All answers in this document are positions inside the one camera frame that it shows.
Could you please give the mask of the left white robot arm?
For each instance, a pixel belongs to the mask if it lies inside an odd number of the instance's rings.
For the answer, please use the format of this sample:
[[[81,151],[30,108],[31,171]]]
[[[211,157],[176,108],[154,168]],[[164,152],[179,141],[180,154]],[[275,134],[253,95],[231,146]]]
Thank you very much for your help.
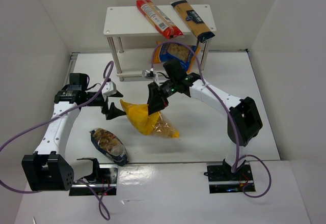
[[[22,168],[32,191],[69,190],[74,171],[65,160],[65,150],[73,124],[84,106],[101,109],[107,120],[125,113],[109,103],[109,97],[122,97],[113,81],[108,79],[100,92],[88,90],[89,77],[71,73],[69,84],[57,92],[51,122],[33,154],[25,155]]]

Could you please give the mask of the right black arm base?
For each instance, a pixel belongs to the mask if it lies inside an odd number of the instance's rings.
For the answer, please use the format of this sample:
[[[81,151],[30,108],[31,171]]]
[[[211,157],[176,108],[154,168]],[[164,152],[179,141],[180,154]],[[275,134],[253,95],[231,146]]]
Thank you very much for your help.
[[[251,166],[245,163],[235,174],[228,175],[222,163],[208,164],[203,173],[208,179],[209,193],[255,192]]]

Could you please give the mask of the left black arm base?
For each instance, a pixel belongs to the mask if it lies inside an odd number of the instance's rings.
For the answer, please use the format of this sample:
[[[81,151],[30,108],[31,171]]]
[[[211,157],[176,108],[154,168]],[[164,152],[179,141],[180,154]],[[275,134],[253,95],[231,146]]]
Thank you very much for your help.
[[[118,166],[115,164],[101,163],[97,170],[98,176],[93,174],[92,178],[84,179],[85,182],[98,194],[100,197],[104,195],[117,194],[117,176]],[[70,191],[69,196],[89,196],[92,192],[85,184],[75,182]]]

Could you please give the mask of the yellow macaroni bag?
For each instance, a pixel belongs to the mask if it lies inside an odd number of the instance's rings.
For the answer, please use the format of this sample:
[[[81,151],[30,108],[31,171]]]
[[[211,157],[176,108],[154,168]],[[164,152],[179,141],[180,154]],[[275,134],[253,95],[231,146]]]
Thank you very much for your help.
[[[161,112],[149,115],[147,104],[132,104],[122,99],[120,104],[139,133],[162,138],[179,138],[179,131]]]

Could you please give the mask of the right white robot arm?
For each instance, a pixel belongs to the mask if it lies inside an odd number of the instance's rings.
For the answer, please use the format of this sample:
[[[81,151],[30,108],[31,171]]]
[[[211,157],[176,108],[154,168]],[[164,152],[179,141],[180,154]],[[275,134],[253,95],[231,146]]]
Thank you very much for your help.
[[[209,84],[197,73],[187,74],[177,60],[171,60],[163,65],[166,81],[159,83],[158,74],[153,69],[144,70],[143,76],[153,81],[148,84],[148,113],[165,109],[168,98],[176,93],[198,99],[217,111],[227,115],[227,134],[235,144],[234,154],[227,156],[224,163],[230,167],[231,173],[236,173],[245,160],[245,147],[249,141],[258,135],[262,128],[262,120],[255,101],[251,97],[241,99],[232,96]]]

